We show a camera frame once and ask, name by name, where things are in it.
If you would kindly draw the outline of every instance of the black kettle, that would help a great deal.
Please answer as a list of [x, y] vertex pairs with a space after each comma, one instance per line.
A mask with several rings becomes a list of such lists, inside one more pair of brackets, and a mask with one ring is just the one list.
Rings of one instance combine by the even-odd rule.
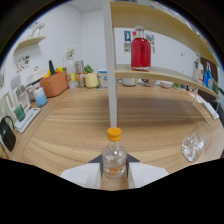
[[4, 118], [2, 118], [0, 123], [0, 135], [1, 135], [1, 140], [3, 142], [3, 146], [5, 145], [5, 147], [11, 152], [16, 143], [16, 136], [12, 132], [9, 125], [6, 123], [7, 118], [11, 120], [13, 129], [14, 129], [12, 118], [9, 116], [5, 116]]

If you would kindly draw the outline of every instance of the red bottle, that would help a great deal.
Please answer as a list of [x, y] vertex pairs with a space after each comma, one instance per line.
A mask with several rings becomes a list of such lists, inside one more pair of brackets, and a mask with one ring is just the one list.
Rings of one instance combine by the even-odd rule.
[[136, 38], [131, 43], [131, 67], [133, 70], [150, 71], [151, 46], [144, 38], [144, 27], [136, 26]]

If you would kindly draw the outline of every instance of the orange container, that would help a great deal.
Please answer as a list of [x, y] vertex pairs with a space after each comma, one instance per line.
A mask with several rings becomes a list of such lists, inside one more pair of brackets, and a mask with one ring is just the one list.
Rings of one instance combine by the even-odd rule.
[[67, 73], [63, 71], [41, 79], [40, 85], [43, 87], [46, 97], [58, 96], [68, 88]]

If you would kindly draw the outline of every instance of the wooden shelf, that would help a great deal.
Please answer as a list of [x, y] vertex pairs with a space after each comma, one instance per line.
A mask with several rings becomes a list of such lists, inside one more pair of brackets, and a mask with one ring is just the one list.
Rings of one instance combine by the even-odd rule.
[[209, 90], [206, 86], [193, 81], [188, 75], [155, 66], [151, 67], [150, 72], [143, 72], [132, 70], [130, 65], [115, 65], [115, 78], [153, 79], [175, 82], [186, 86], [195, 87], [218, 99], [220, 98], [214, 91]]
[[15, 51], [17, 51], [17, 50], [19, 50], [21, 48], [33, 45], [33, 44], [38, 44], [40, 41], [42, 41], [45, 38], [46, 38], [46, 36], [41, 36], [41, 37], [34, 37], [34, 38], [30, 38], [28, 40], [21, 41], [18, 44], [18, 46], [16, 47]]
[[112, 27], [134, 28], [160, 33], [186, 45], [201, 57], [219, 65], [205, 43], [188, 26], [155, 8], [132, 2], [110, 2]]

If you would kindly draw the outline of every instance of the white shelf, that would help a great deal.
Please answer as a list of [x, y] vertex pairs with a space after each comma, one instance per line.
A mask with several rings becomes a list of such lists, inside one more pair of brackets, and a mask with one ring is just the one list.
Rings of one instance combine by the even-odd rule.
[[132, 2], [103, 1], [106, 65], [108, 75], [108, 96], [111, 127], [117, 127], [117, 86], [116, 78], [139, 78], [171, 81], [189, 85], [205, 91], [216, 98], [219, 96], [204, 85], [194, 82], [191, 77], [168, 69], [152, 67], [150, 72], [134, 71], [130, 65], [115, 65], [114, 28], [134, 28], [141, 25], [145, 30], [160, 33], [179, 41], [200, 56], [218, 66], [214, 55], [186, 24], [155, 8]]
[[134, 28], [160, 33], [184, 44], [200, 56], [219, 66], [212, 52], [187, 25], [155, 8], [132, 2], [110, 2], [112, 28]]
[[18, 51], [19, 49], [21, 48], [24, 48], [24, 47], [27, 47], [27, 46], [30, 46], [30, 45], [33, 45], [33, 44], [38, 44], [40, 41], [42, 41], [43, 39], [45, 39], [46, 36], [41, 36], [41, 37], [34, 37], [34, 38], [30, 38], [30, 39], [27, 39], [27, 40], [24, 40], [24, 41], [21, 41], [15, 51]]
[[173, 70], [151, 66], [151, 70], [147, 71], [134, 71], [131, 65], [115, 65], [115, 78], [137, 78], [137, 79], [153, 79], [175, 82], [186, 86], [192, 86], [200, 89], [210, 95], [220, 98], [214, 91], [208, 89], [206, 86], [201, 85], [192, 80], [188, 75]]

